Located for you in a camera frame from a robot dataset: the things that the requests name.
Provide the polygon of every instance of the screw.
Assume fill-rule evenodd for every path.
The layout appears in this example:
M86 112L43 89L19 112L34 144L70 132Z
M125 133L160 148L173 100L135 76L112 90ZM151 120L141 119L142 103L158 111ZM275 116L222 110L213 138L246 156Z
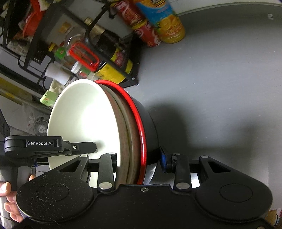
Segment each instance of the screw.
M102 182L99 184L99 188L101 188L102 190L107 190L113 187L113 184L110 182Z
M180 190L188 189L188 188L190 188L190 184L185 183L185 182L180 182L180 183L176 184L176 187Z
M148 188L141 188L141 191L142 192L147 192L147 191L149 191L149 189Z

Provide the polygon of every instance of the coca-cola can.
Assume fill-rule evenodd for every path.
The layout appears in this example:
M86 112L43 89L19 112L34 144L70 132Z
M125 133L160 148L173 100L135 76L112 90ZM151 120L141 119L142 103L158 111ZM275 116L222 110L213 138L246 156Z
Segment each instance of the coca-cola can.
M111 5L117 12L117 14L124 20L129 26L136 25L145 17L140 13L139 9L131 0L123 0Z
M139 38L147 44L147 46L154 47L160 43L160 39L156 34L155 29L146 19L137 25L132 26L132 29L139 36Z

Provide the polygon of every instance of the stacked bowl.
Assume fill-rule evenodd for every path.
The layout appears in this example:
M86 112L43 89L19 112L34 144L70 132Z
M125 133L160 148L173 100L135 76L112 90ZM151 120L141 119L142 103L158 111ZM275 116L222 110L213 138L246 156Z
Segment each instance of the stacked bowl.
M115 183L148 183L158 161L158 138L146 109L119 85L106 80L77 80L58 97L51 112L48 136L70 142L92 141L97 150L90 159L117 154ZM49 157L53 169L76 156ZM97 186L98 173L89 185Z

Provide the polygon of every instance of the hand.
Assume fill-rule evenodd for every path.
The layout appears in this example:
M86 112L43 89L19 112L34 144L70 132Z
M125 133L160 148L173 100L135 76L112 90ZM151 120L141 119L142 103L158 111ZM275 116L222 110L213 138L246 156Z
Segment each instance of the hand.
M29 180L34 179L35 176L31 175ZM11 184L9 182L0 182L0 196L6 196L9 203L4 204L4 209L6 212L10 213L10 217L17 222L23 221L23 217L16 204L16 194L17 191L11 191Z

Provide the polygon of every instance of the gray floor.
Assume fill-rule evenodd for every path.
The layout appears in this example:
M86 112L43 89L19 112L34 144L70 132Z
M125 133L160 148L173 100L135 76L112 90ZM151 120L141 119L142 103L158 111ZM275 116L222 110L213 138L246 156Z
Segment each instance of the gray floor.
M237 6L224 9L225 16ZM187 36L146 49L138 86L127 88L150 112L160 143L197 159L208 155L269 186L282 207L282 20L280 7L228 20L218 9L181 16ZM267 13L274 15L269 19ZM169 182L158 173L154 180Z

